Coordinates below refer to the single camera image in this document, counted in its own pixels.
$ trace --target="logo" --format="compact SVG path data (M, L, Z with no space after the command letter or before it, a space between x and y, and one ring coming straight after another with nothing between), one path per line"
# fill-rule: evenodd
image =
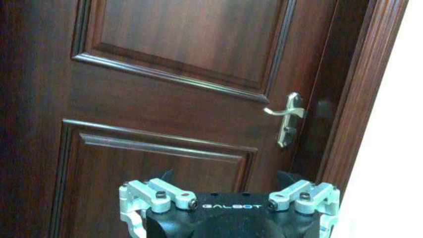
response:
M240 204L233 204L233 205L220 205L220 204L204 204L203 208L205 209L212 209L212 208L221 208L221 209L254 209L254 208L260 208L262 205L240 205Z

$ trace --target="silver metal bracket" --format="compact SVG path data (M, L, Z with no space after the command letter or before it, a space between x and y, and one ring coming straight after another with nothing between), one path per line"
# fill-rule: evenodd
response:
M195 210L197 198L193 192L184 191L160 180L151 179L145 184L137 180L119 187L120 220L128 223L131 237L145 237L141 219L147 209L153 213L165 213L171 209L171 201L181 210Z
M284 111L275 112L271 109L264 108L264 112L267 114L284 116L278 136L278 144L282 148L287 147L294 142L298 121L306 116L306 110L302 108L302 102L303 99L299 93L294 92L288 95Z
M300 180L284 190L270 194L268 208L283 211L294 202L295 210L310 215L318 210L320 216L319 238L328 238L334 225L338 223L340 191L331 184L323 182L315 186L311 182Z

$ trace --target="door lock escutcheon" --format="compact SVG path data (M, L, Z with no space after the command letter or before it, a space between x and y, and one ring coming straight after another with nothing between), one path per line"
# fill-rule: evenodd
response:
M306 116L306 109L302 108L303 99L299 93L290 93L286 110L284 111L272 111L268 108L264 108L264 112L274 116L283 116L278 144L282 148L287 147L292 142L296 134L296 125L300 118Z

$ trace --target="white wall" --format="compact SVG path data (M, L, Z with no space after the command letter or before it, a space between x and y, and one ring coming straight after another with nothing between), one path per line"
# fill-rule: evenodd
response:
M423 237L423 0L410 0L332 238Z

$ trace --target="silver door handle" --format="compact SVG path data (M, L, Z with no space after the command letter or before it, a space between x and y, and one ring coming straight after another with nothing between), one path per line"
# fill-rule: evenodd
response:
M268 108L264 108L264 112L274 116L284 116L282 120L279 136L278 136L278 144L282 148L288 146L296 134L296 124L300 118L306 116L306 109L302 108L303 99L299 93L290 93L286 110L283 111L272 111Z

